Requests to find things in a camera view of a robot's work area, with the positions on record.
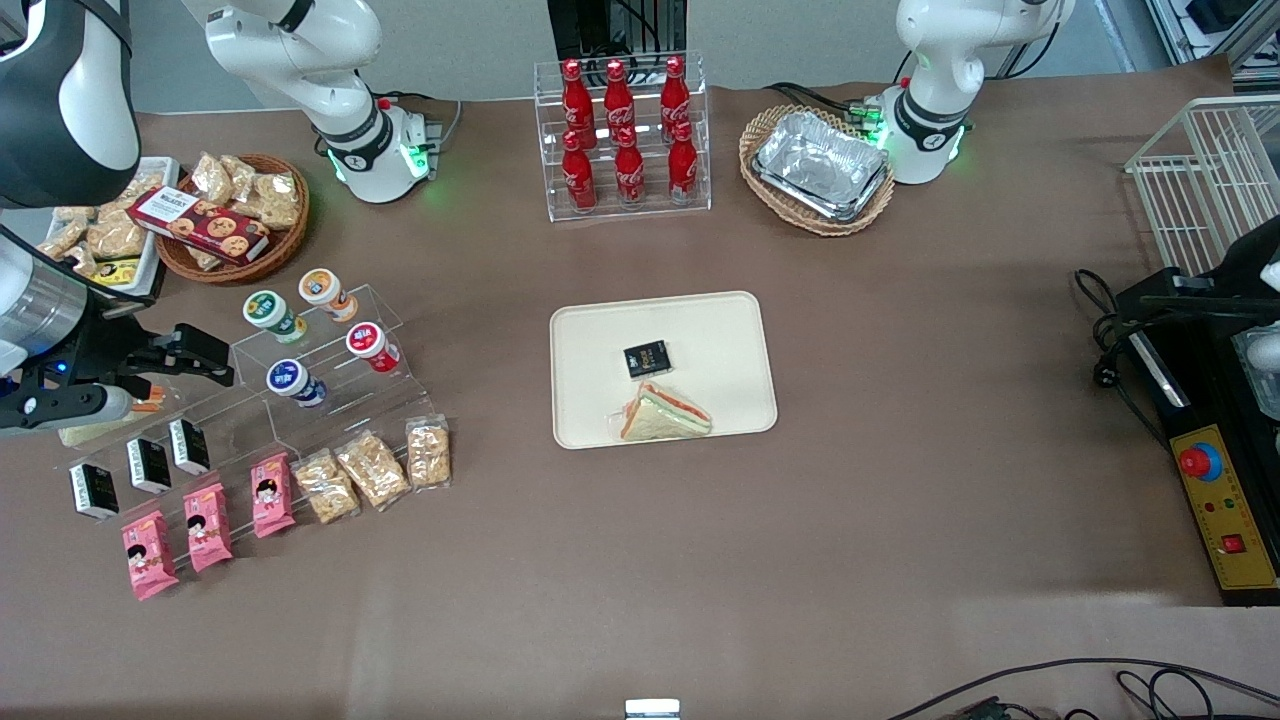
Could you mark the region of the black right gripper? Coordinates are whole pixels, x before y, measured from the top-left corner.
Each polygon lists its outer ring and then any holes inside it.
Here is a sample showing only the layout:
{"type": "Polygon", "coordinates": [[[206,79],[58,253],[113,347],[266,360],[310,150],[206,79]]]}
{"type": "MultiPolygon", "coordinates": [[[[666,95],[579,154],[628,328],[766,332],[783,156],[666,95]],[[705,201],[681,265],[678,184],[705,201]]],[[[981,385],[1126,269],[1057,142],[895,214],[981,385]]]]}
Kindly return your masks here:
{"type": "Polygon", "coordinates": [[[59,318],[12,322],[12,343],[27,352],[12,370],[12,391],[79,388],[93,383],[127,384],[145,373],[201,375],[229,388],[236,383],[230,346],[193,325],[177,325],[170,351],[156,342],[134,316],[105,319],[95,313],[82,318],[59,341],[65,328],[59,318]]]}

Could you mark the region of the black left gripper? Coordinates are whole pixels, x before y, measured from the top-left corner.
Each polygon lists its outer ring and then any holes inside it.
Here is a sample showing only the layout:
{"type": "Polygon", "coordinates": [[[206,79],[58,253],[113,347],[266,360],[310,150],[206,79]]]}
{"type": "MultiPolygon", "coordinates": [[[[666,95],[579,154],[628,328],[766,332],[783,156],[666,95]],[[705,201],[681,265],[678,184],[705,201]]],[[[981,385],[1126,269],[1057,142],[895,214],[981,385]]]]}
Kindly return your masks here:
{"type": "Polygon", "coordinates": [[[1144,295],[1139,305],[1151,310],[1197,316],[1225,316],[1253,323],[1279,320],[1279,215],[1243,234],[1222,261],[1204,273],[1210,297],[1144,295]]]}

